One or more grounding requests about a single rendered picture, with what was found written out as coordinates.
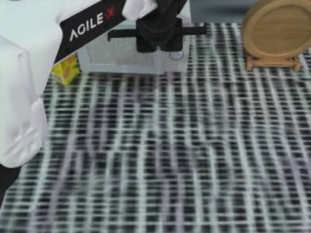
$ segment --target yellow box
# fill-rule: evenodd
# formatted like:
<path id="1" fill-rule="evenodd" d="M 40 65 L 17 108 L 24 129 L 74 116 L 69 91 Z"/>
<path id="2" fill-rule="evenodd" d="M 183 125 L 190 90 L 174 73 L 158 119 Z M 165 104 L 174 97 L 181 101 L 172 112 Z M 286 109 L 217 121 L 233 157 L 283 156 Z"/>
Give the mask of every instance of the yellow box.
<path id="1" fill-rule="evenodd" d="M 76 54 L 71 55 L 64 61 L 58 63 L 52 68 L 53 79 L 64 86 L 67 86 L 71 81 L 78 76 L 80 68 Z"/>

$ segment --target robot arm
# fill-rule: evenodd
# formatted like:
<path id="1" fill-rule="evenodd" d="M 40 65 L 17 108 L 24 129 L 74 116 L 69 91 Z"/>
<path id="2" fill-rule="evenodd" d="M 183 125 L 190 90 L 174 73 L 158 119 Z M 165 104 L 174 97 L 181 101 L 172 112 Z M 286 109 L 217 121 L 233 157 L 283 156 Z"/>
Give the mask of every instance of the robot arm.
<path id="1" fill-rule="evenodd" d="M 25 164 L 45 142 L 48 127 L 40 96 L 52 66 L 123 22 L 122 12 L 133 20 L 156 7 L 140 5 L 142 14 L 131 17 L 138 1 L 152 2 L 0 1 L 1 165 Z"/>

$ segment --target wooden disc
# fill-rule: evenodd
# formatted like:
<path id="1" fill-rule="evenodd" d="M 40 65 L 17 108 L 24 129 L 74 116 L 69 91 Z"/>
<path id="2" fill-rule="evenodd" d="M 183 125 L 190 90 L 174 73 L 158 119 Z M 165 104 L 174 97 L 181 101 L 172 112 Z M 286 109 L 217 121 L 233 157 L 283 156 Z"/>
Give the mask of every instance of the wooden disc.
<path id="1" fill-rule="evenodd" d="M 259 0 L 244 17 L 242 37 L 257 58 L 303 53 L 311 47 L 311 0 Z"/>

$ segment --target checkered tablecloth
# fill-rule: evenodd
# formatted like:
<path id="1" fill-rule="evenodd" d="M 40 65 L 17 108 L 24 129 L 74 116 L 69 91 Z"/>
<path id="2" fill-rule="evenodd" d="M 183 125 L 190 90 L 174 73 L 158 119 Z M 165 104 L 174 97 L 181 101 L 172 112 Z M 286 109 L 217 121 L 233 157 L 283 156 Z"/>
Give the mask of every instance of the checkered tablecloth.
<path id="1" fill-rule="evenodd" d="M 209 24 L 187 74 L 49 81 L 0 232 L 311 232 L 310 52 L 246 72 L 239 25 Z"/>

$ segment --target wooden base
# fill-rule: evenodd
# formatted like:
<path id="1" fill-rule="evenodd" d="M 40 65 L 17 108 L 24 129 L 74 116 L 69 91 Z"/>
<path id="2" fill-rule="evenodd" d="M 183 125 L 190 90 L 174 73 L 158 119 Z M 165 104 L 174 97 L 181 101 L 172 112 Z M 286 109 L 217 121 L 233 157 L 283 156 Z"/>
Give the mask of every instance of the wooden base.
<path id="1" fill-rule="evenodd" d="M 301 63 L 298 57 L 291 59 L 279 59 L 279 58 L 254 58 L 251 54 L 245 51 L 246 56 L 246 70 L 251 71 L 253 67 L 290 67 L 295 72 L 298 72 L 301 68 Z"/>

